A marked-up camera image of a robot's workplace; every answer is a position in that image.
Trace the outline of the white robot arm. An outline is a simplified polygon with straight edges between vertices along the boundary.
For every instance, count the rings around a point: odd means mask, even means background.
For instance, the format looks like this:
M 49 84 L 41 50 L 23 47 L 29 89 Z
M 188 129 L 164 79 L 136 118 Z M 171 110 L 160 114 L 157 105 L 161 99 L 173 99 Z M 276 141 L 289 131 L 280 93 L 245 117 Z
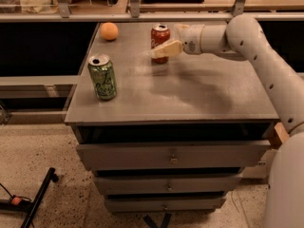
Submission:
M 274 157 L 263 228 L 304 228 L 304 80 L 276 53 L 258 21 L 246 14 L 220 24 L 176 24 L 177 37 L 152 49 L 153 59 L 232 50 L 253 66 L 289 133 Z

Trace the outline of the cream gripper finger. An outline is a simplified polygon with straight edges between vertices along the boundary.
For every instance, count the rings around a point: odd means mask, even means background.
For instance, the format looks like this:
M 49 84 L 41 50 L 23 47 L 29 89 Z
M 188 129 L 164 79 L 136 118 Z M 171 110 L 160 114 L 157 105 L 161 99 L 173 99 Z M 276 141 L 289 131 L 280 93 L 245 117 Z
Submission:
M 188 29 L 189 29 L 189 25 L 175 24 L 174 25 L 175 36 L 177 38 L 183 38 L 186 35 Z
M 178 56 L 183 52 L 183 44 L 180 40 L 169 40 L 161 45 L 145 51 L 143 54 L 152 59 Z

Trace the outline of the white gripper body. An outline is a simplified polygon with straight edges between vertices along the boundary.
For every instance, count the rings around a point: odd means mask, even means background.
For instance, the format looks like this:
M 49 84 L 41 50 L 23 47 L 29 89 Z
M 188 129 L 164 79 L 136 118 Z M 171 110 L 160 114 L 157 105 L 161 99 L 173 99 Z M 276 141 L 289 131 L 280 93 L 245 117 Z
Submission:
M 183 28 L 180 33 L 180 40 L 183 50 L 187 54 L 202 54 L 200 41 L 204 25 L 191 25 Z

